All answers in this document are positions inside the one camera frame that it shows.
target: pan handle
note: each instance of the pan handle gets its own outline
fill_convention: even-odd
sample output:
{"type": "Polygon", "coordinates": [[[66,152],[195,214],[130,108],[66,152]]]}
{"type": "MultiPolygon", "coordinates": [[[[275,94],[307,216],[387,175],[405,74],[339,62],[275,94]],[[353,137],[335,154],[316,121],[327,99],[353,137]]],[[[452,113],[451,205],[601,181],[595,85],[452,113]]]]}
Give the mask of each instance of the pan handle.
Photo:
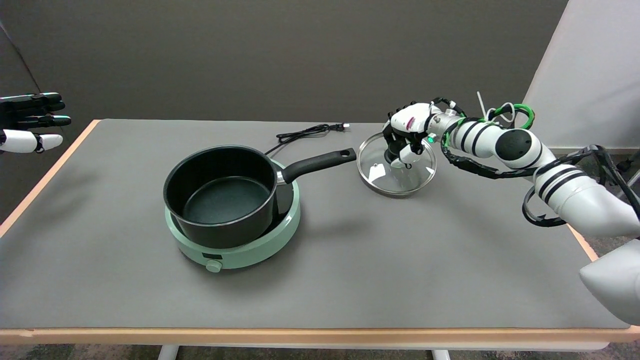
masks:
{"type": "Polygon", "coordinates": [[[278,174],[278,185],[290,184],[298,176],[336,167],[341,164],[350,163],[356,160],[356,152],[353,148],[340,151],[327,152],[326,154],[314,156],[313,158],[297,161],[284,168],[278,174]]]}

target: sticker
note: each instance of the sticker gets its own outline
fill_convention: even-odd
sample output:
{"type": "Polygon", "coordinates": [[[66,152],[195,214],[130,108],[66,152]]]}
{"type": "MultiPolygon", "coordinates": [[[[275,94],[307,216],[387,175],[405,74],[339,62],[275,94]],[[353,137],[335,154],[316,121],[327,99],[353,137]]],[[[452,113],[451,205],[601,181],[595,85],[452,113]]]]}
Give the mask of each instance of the sticker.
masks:
{"type": "Polygon", "coordinates": [[[369,182],[372,183],[375,179],[381,178],[386,175],[385,166],[382,164],[373,164],[369,169],[369,182]]]}

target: saucepan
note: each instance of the saucepan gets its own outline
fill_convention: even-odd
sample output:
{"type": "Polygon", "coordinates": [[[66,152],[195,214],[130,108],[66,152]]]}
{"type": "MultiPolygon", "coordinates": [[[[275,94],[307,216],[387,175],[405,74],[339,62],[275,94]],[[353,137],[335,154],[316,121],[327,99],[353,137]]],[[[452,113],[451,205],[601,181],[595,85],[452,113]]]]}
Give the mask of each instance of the saucepan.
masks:
{"type": "Polygon", "coordinates": [[[277,186],[355,160],[356,152],[344,149],[278,170],[256,149],[211,147],[173,168],[164,182],[164,203],[191,241],[228,249],[256,240],[271,225],[278,214],[277,186]]]}

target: mint green induction cooker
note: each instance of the mint green induction cooker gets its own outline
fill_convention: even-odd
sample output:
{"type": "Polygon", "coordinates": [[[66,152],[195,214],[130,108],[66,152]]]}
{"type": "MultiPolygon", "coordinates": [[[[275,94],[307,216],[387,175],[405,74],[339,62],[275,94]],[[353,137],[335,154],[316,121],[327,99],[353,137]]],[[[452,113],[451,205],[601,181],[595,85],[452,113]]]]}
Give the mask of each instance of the mint green induction cooker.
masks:
{"type": "Polygon", "coordinates": [[[300,189],[297,181],[282,188],[291,193],[291,207],[277,218],[277,221],[260,238],[250,243],[229,249],[212,249],[187,239],[175,223],[169,209],[164,209],[164,217],[169,230],[178,242],[178,248],[189,259],[203,265],[210,272],[223,269],[243,268],[264,261],[284,247],[293,237],[300,223],[300,189]]]}

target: cooker knob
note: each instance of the cooker knob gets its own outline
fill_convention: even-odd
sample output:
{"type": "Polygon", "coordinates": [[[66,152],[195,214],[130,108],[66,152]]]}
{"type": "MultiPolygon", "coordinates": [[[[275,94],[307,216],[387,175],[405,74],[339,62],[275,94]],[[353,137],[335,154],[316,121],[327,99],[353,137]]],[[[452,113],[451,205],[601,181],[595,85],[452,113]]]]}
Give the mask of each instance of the cooker knob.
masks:
{"type": "Polygon", "coordinates": [[[207,270],[210,272],[220,272],[222,269],[222,263],[216,260],[207,261],[207,270]]]}

